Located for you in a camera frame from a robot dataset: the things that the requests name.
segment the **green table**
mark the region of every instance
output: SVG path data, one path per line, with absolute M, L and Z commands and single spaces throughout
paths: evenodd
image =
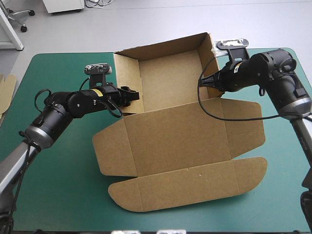
M 250 49 L 250 55 L 271 49 Z M 12 105 L 0 127 L 0 159 L 20 143 L 24 130 L 38 115 L 38 90 L 75 91 L 86 78 L 86 64 L 107 62 L 112 53 L 39 54 L 33 57 Z M 223 66 L 226 58 L 220 59 Z M 311 87 L 298 64 L 296 70 L 311 95 Z M 115 82 L 115 72 L 108 76 Z M 263 116 L 276 114 L 268 96 L 249 87 L 225 98 L 259 102 Z M 268 170 L 251 192 L 216 201 L 149 213 L 133 213 L 109 197 L 110 184 L 125 177 L 100 173 L 92 136 L 116 121 L 107 112 L 74 120 L 50 149 L 42 151 L 27 171 L 15 212 L 15 230 L 109 231 L 186 229 L 188 231 L 308 231 L 299 198 L 308 163 L 292 126 L 284 119 L 264 121 L 266 142 L 241 157 L 263 156 Z

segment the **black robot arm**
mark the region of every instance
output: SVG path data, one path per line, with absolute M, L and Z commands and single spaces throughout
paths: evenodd
M 106 82 L 105 76 L 111 73 L 107 63 L 88 65 L 85 73 L 90 75 L 88 90 L 52 94 L 45 89 L 36 95 L 35 100 L 41 93 L 49 92 L 44 100 L 45 108 L 25 132 L 20 133 L 25 140 L 0 163 L 0 232 L 6 234 L 13 228 L 12 212 L 26 168 L 41 150 L 54 144 L 73 119 L 102 110 L 121 117 L 119 107 L 129 106 L 139 99 L 139 93 L 129 87 L 117 88 Z
M 219 72 L 200 78 L 198 85 L 214 87 L 224 92 L 259 85 L 259 94 L 263 96 L 267 92 L 278 116 L 288 119 L 292 124 L 312 166 L 312 100 L 294 71 L 296 60 L 282 49 L 255 54 L 249 58 L 246 45 L 224 44 L 218 42 L 216 46 L 219 50 L 227 51 L 230 61 Z M 301 196 L 301 206 L 312 230 L 312 169 L 302 186 L 309 189 Z

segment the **open cardboard box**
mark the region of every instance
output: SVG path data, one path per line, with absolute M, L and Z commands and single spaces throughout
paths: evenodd
M 214 58 L 208 33 L 136 47 L 114 54 L 117 86 L 129 86 L 140 100 L 123 108 L 124 113 L 143 113 L 197 101 L 197 80 L 203 67 Z M 218 71 L 215 59 L 205 75 Z M 201 89 L 201 98 L 222 92 Z
M 136 177 L 109 187 L 119 206 L 146 212 L 188 205 L 245 193 L 262 180 L 264 158 L 233 160 L 264 143 L 262 121 L 220 121 L 197 103 L 197 80 L 214 58 L 211 48 L 203 33 L 114 54 L 117 85 L 140 92 L 140 100 L 123 109 L 136 115 L 93 138 L 104 175 Z M 205 75 L 216 71 L 214 60 Z M 261 116 L 259 104 L 221 95 L 201 89 L 204 106 L 217 116 Z

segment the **office chair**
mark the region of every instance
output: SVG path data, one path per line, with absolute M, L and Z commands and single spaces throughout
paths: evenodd
M 0 0 L 0 8 L 4 12 L 4 14 L 5 14 L 5 16 L 7 17 L 8 20 L 14 21 L 14 22 L 18 23 L 19 25 L 21 25 L 20 26 L 20 30 L 23 33 L 27 31 L 26 24 L 23 23 L 22 21 L 20 21 L 19 19 L 15 18 L 15 16 L 23 14 L 23 13 L 26 13 L 26 12 L 28 12 L 28 14 L 30 16 L 34 16 L 35 15 L 35 12 L 33 10 L 24 10 L 24 11 L 16 11 L 16 12 L 14 12 L 14 11 L 12 11 L 9 8 L 5 8 L 2 0 Z

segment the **white cabinet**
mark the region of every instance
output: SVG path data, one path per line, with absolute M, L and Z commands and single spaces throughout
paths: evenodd
M 43 3 L 48 13 L 84 8 L 84 0 L 43 0 Z

